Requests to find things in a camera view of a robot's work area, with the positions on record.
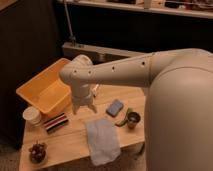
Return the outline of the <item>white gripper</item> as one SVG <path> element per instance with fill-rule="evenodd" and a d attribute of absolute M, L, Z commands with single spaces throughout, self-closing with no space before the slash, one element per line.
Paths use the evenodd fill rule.
<path fill-rule="evenodd" d="M 88 106 L 94 113 L 97 108 L 93 104 L 93 92 L 90 84 L 76 83 L 71 85 L 72 111 L 76 115 L 80 106 Z"/>

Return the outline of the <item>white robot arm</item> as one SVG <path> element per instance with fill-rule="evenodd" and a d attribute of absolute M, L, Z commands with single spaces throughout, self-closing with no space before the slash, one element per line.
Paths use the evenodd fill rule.
<path fill-rule="evenodd" d="M 91 84 L 146 87 L 147 171 L 213 171 L 213 53 L 178 49 L 99 65 L 79 55 L 59 75 L 77 106 Z"/>

